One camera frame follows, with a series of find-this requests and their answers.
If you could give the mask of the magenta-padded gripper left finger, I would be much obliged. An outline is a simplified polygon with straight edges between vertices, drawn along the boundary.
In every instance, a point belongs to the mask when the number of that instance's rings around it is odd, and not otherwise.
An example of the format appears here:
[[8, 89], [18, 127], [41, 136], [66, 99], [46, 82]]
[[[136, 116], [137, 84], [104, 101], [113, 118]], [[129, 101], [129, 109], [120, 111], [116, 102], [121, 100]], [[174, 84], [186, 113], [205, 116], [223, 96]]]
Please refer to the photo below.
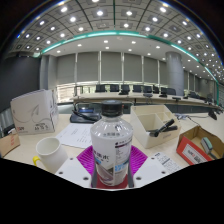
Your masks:
[[57, 175], [84, 188], [97, 186], [97, 172], [93, 148], [89, 146], [77, 157], [69, 157], [57, 171]]

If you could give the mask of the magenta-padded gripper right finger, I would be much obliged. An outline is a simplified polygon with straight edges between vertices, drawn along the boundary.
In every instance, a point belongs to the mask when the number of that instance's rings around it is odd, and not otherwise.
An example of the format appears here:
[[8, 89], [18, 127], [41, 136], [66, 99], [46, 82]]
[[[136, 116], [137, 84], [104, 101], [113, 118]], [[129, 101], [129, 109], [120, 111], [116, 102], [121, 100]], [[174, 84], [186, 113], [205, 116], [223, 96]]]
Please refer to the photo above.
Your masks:
[[146, 156], [137, 147], [131, 147], [128, 187], [140, 188], [166, 176], [166, 169], [155, 158]]

